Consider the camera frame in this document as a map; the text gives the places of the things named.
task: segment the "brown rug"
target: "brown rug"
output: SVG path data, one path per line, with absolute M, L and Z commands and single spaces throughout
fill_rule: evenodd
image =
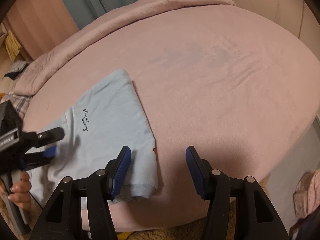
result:
M 261 187 L 268 195 L 266 184 L 269 176 L 267 176 L 262 182 Z M 161 228 L 155 230 L 147 230 L 141 232 L 132 233 L 127 240 L 198 240 L 201 237 L 201 232 L 204 226 L 205 218 L 199 219 L 192 223 L 173 227 L 173 228 Z M 235 234 L 236 225 L 236 202 L 233 201 L 230 204 L 228 233 L 226 240 L 233 240 Z

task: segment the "mattress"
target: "mattress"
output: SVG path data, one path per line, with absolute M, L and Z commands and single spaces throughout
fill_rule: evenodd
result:
M 261 180 L 308 130 L 319 107 L 320 63 L 295 36 L 233 5 L 189 5 L 131 22 L 76 53 L 34 95 L 25 130 L 59 118 L 121 68 L 156 139 L 159 188 L 148 200 L 110 207 L 117 231 L 206 215 L 208 203 L 196 194 L 185 162 L 189 145 L 228 176 Z

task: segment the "plaid pillow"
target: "plaid pillow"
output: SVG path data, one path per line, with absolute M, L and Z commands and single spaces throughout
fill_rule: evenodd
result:
M 8 94 L 5 94 L 2 97 L 0 103 L 10 100 L 18 115 L 21 117 L 21 119 L 23 119 L 27 112 L 31 99 L 32 96 L 18 96 L 10 91 Z
M 22 60 L 17 60 L 14 62 L 9 69 L 9 71 L 4 75 L 4 77 L 9 77 L 12 80 L 15 80 L 16 77 L 24 71 L 24 69 L 29 65 L 28 62 L 22 61 Z

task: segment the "finger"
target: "finger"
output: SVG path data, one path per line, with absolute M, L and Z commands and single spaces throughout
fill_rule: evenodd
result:
M 23 171 L 23 172 L 21 172 L 20 178 L 23 181 L 29 181 L 30 176 L 29 176 L 29 174 L 27 172 Z
M 15 203 L 18 207 L 24 209 L 24 210 L 30 210 L 31 209 L 31 202 L 27 202 L 27 203 Z
M 28 193 L 14 193 L 8 196 L 8 199 L 13 203 L 26 203 L 31 202 L 31 196 Z
M 12 185 L 11 192 L 12 193 L 26 193 L 31 189 L 30 181 L 20 181 Z

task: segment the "bed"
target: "bed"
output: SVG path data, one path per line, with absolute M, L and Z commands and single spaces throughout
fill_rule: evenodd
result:
M 33 96 L 24 128 L 45 127 L 119 68 L 156 139 L 159 187 L 148 200 L 110 207 L 117 231 L 205 216 L 185 165 L 187 146 L 228 176 L 262 180 L 319 108 L 319 61 L 279 25 L 232 0 L 139 0 L 30 65 L 13 90 Z

